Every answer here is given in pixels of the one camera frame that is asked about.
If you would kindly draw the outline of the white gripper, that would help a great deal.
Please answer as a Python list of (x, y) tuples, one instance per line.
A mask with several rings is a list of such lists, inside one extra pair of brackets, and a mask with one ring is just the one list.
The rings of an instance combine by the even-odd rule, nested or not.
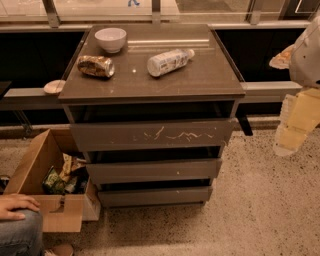
[(273, 150), (278, 156), (296, 153), (308, 135), (320, 124), (320, 17), (317, 16), (295, 41), (269, 61), (276, 69), (288, 69), (292, 81), (303, 87), (282, 102), (280, 124)]

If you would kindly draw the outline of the person's bare hand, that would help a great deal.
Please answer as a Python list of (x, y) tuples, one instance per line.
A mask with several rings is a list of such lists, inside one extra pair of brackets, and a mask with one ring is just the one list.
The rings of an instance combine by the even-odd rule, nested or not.
[(23, 220), (25, 215), (17, 209), (40, 210), (40, 203), (33, 197), (24, 194), (0, 196), (0, 220)]

